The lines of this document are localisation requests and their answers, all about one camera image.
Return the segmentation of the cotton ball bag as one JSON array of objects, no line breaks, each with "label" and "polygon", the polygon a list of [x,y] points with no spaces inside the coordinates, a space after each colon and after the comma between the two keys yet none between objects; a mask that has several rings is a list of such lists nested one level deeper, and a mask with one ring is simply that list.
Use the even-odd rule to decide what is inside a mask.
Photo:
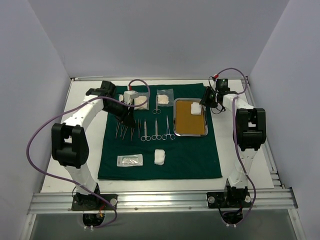
[{"label": "cotton ball bag", "polygon": [[172,107],[174,105],[174,90],[158,89],[156,91],[157,104],[159,107]]},{"label": "cotton ball bag", "polygon": [[138,107],[135,107],[134,110],[149,110],[149,94],[148,92],[136,92],[133,95],[133,103],[135,106],[139,105]]},{"label": "cotton ball bag", "polygon": [[119,100],[120,102],[123,102],[123,101],[124,101],[124,96],[123,96],[122,94],[120,94],[120,95],[118,96],[118,100]]}]

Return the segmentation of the small steel scissors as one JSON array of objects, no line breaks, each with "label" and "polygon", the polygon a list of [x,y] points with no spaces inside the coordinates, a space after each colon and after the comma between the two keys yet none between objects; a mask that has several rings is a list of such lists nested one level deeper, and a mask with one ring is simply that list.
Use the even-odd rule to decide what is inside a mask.
[{"label": "small steel scissors", "polygon": [[156,114],[161,114],[161,110],[159,109],[159,107],[158,107],[158,96],[156,95],[155,96],[155,109],[153,109],[152,110],[152,113],[154,114],[154,115],[156,115]]}]

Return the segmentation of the steel surgical scissors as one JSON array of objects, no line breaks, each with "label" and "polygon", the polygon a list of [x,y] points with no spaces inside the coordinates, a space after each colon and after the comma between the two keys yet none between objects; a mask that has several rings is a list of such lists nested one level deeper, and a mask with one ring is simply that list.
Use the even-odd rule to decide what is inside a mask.
[{"label": "steel surgical scissors", "polygon": [[142,142],[149,142],[149,141],[151,140],[151,136],[148,135],[148,128],[147,128],[147,121],[146,121],[146,119],[144,120],[143,128],[144,128],[144,134],[143,134],[143,136],[140,138],[140,140],[141,140]]}]

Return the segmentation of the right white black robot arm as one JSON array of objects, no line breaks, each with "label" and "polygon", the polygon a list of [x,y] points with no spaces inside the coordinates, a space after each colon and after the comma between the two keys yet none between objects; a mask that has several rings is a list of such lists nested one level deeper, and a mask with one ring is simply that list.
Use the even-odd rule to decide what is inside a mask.
[{"label": "right white black robot arm", "polygon": [[241,99],[239,93],[230,89],[228,79],[213,80],[215,88],[205,88],[200,104],[209,108],[221,106],[232,113],[232,138],[237,160],[227,182],[234,189],[245,189],[254,157],[267,138],[266,111]]}]

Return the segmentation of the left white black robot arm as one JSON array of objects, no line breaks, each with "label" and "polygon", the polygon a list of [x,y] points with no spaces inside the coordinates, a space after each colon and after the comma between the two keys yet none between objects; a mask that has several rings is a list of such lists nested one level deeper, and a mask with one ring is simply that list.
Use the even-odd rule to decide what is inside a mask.
[{"label": "left white black robot arm", "polygon": [[98,183],[93,179],[87,165],[89,145],[86,130],[101,112],[114,115],[116,120],[127,127],[134,127],[134,108],[129,107],[136,92],[131,88],[113,101],[117,87],[110,81],[103,81],[99,88],[90,88],[83,99],[86,103],[62,123],[55,123],[51,128],[52,158],[59,162],[75,181],[78,200],[90,210],[100,206],[101,197]]}]

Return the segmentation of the curved tip steel tweezers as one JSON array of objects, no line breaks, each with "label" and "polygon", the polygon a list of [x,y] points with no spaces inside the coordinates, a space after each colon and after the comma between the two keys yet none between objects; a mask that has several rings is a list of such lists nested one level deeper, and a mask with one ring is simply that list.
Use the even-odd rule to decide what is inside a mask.
[{"label": "curved tip steel tweezers", "polygon": [[126,133],[127,133],[127,131],[128,131],[128,126],[125,126],[125,128],[124,128],[124,130],[123,130],[123,136],[122,136],[122,140],[124,140],[125,139],[125,136],[126,136]]}]

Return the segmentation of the green white suture packet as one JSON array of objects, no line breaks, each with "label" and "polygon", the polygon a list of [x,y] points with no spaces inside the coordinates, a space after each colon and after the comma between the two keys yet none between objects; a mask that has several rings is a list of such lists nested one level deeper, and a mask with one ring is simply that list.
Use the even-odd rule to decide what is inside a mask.
[{"label": "green white suture packet", "polygon": [[143,165],[143,155],[120,155],[117,157],[116,165],[118,167],[136,167]]}]

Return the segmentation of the white gauze pad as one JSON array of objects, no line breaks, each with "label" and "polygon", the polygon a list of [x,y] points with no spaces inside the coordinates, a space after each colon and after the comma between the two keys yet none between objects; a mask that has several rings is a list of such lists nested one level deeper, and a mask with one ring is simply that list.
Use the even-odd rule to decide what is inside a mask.
[{"label": "white gauze pad", "polygon": [[199,102],[193,102],[191,104],[190,113],[193,116],[200,116],[202,114],[202,105]]},{"label": "white gauze pad", "polygon": [[163,149],[156,149],[154,151],[154,164],[162,166],[165,163],[166,152]]}]

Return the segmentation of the steel forceps clamp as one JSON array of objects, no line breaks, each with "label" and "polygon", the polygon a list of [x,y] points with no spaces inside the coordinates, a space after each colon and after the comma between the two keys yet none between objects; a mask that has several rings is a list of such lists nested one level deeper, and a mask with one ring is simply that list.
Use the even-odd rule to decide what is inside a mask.
[{"label": "steel forceps clamp", "polygon": [[166,116],[166,133],[161,136],[161,139],[165,141],[167,139],[174,140],[175,138],[176,136],[174,134],[171,134],[169,118],[168,116]]}]

